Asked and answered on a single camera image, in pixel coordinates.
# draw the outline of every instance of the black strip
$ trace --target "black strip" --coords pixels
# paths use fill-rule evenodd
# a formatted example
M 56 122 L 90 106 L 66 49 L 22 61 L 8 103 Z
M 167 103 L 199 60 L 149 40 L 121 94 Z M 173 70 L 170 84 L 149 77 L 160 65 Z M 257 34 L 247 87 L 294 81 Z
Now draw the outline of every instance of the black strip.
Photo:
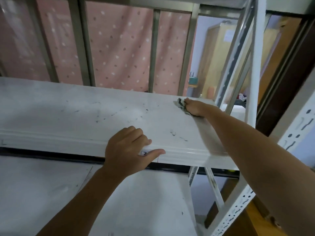
M 16 149 L 16 148 L 7 148 L 7 147 L 0 147 L 0 155 L 1 156 L 13 156 L 13 157 L 36 158 L 36 159 L 45 159 L 45 160 L 88 163 L 88 164 L 98 164 L 98 165 L 103 165 L 105 162 L 105 158 L 103 158 L 103 157 L 66 154 L 66 153 L 56 153 L 56 152 L 45 152 L 45 151 L 34 151 L 34 150 L 25 150 L 25 149 Z M 152 162 L 148 165 L 147 169 L 188 174 L 190 166 Z M 214 176 L 236 178 L 236 179 L 239 178 L 239 171 L 238 170 L 229 171 L 229 170 L 215 169 L 215 168 L 211 168 L 211 170 L 212 170 Z M 199 167 L 197 174 L 198 175 L 206 175 L 206 172 L 205 172 L 203 167 Z

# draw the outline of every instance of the left hand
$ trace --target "left hand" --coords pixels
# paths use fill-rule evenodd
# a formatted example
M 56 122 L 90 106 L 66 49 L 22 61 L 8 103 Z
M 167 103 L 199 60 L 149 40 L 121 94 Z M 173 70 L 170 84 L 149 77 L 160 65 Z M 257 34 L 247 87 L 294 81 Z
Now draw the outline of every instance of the left hand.
M 101 170 L 109 177 L 121 180 L 144 170 L 155 158 L 165 154 L 163 149 L 155 149 L 145 156 L 140 156 L 141 149 L 151 143 L 152 140 L 148 139 L 140 128 L 130 126 L 120 130 L 108 141 L 105 163 Z

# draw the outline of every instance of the left arm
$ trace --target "left arm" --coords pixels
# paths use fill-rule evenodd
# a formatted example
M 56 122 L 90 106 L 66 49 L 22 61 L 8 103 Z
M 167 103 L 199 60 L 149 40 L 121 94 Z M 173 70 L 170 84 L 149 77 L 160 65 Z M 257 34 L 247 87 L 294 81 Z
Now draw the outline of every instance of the left arm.
M 104 204 L 129 175 L 144 170 L 163 149 L 156 149 L 146 156 L 140 150 L 152 143 L 143 131 L 131 126 L 116 133 L 105 150 L 106 161 L 85 187 L 49 222 L 37 236 L 75 235 L 87 236 Z

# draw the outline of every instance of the white metal rack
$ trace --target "white metal rack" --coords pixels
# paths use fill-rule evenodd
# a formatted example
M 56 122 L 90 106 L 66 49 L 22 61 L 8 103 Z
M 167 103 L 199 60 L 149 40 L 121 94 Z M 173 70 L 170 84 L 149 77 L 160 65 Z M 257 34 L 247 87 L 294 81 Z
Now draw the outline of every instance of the white metal rack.
M 89 34 L 85 15 L 86 0 L 68 1 L 83 83 L 86 86 L 95 86 L 92 55 L 89 42 L 87 41 Z M 151 93 L 153 91 L 157 41 L 156 27 L 158 26 L 159 12 L 161 10 L 171 10 L 191 13 L 178 91 L 178 95 L 181 96 L 188 71 L 198 15 L 215 16 L 215 8 L 208 6 L 214 5 L 215 0 L 208 0 L 205 3 L 178 0 L 92 1 L 150 7 L 154 9 L 149 77 L 149 92 Z M 52 82 L 57 82 L 58 77 L 49 53 L 47 40 L 42 31 L 36 1 L 27 0 L 27 2 L 51 80 Z M 301 0 L 300 4 L 298 13 L 307 13 L 310 2 L 308 0 Z M 285 7 L 279 5 L 279 3 L 275 3 L 273 0 L 238 0 L 236 5 L 238 5 L 238 9 L 236 10 L 222 7 L 225 12 L 233 13 L 232 16 L 239 17 L 238 25 L 222 71 L 220 84 L 215 93 L 215 102 L 204 101 L 218 105 L 221 109 L 226 110 L 227 113 L 255 127 L 263 32 L 269 17 L 266 16 L 266 9 L 288 11 L 292 10 L 293 7 L 290 4 L 286 5 L 287 9 L 284 9 Z M 235 94 L 232 95 L 228 105 L 222 103 L 226 97 L 226 90 L 233 78 L 235 67 L 238 65 L 244 43 L 249 38 L 251 28 L 253 29 L 253 39 L 250 53 L 247 54 L 234 91 L 235 93 L 238 92 L 237 89 L 241 87 L 240 83 L 242 83 L 247 71 L 250 69 L 250 95 L 245 112 L 244 109 L 233 108 L 233 103 L 236 99 Z M 208 229 L 202 229 L 204 235 L 222 235 L 255 195 L 241 175 L 238 184 L 227 201 L 223 201 L 211 167 L 231 170 L 237 170 L 237 167 L 232 159 L 227 156 L 224 149 L 222 149 L 220 143 L 214 144 L 209 148 L 203 142 L 202 137 L 196 137 L 200 134 L 198 126 L 201 125 L 209 128 L 210 126 L 206 126 L 207 123 L 201 121 L 195 123 L 190 116 L 185 116 L 179 109 L 174 108 L 172 101 L 176 100 L 176 96 L 105 90 L 9 78 L 0 79 L 0 88 L 2 99 L 0 107 L 1 109 L 5 109 L 5 113 L 0 116 L 0 139 L 1 146 L 3 147 L 43 151 L 56 151 L 58 149 L 57 151 L 61 153 L 103 156 L 108 138 L 125 125 L 137 124 L 147 132 L 154 132 L 152 129 L 158 128 L 159 132 L 156 136 L 149 136 L 153 139 L 153 143 L 157 144 L 150 147 L 166 148 L 168 154 L 160 156 L 156 160 L 157 162 L 192 166 L 188 175 L 189 184 L 193 181 L 198 167 L 206 168 L 209 183 L 215 192 L 219 213 Z M 310 129 L 315 123 L 310 115 L 306 115 L 309 113 L 309 109 L 312 111 L 315 109 L 314 89 L 314 74 L 312 73 L 272 133 L 272 136 L 276 137 L 278 144 L 288 151 L 291 151 L 305 137 L 308 132 L 307 129 Z M 43 92 L 45 92 L 46 96 L 38 99 L 37 96 Z M 107 103 L 102 102 L 104 98 L 107 99 Z M 100 127 L 101 123 L 98 124 L 99 121 L 105 120 L 107 116 L 110 118 L 112 115 L 122 111 L 122 109 L 129 107 L 130 111 L 128 110 L 128 112 L 122 113 L 120 118 L 118 117 L 120 121 L 110 122 L 110 127 L 106 129 L 107 132 L 104 135 L 104 129 Z M 164 110 L 160 111 L 158 107 L 163 107 Z M 80 115 L 78 115 L 80 117 L 75 116 L 76 112 L 80 112 Z M 148 117 L 149 115 L 147 115 L 144 117 L 149 112 L 156 114 L 154 123 L 149 123 L 149 119 L 152 121 L 152 116 Z M 141 121 L 135 122 L 138 118 L 142 118 Z M 47 121 L 51 124 L 48 128 L 45 126 Z M 291 132 L 299 135 L 298 140 L 288 137 L 290 134 L 293 134 Z M 174 138 L 175 135 L 173 133 L 177 133 L 180 139 L 177 137 Z M 214 132 L 208 132 L 208 134 L 213 138 L 217 138 Z

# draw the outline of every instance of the forearm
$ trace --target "forearm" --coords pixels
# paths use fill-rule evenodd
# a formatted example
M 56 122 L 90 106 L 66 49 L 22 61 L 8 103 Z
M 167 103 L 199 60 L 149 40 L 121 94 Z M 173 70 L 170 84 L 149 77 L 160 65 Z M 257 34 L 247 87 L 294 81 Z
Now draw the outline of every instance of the forearm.
M 104 204 L 122 179 L 98 170 L 85 187 L 37 234 L 87 236 Z
M 308 235 L 315 220 L 315 174 L 270 138 L 217 107 L 208 106 L 204 116 L 246 181 L 284 229 L 291 235 L 299 235 L 303 229 Z

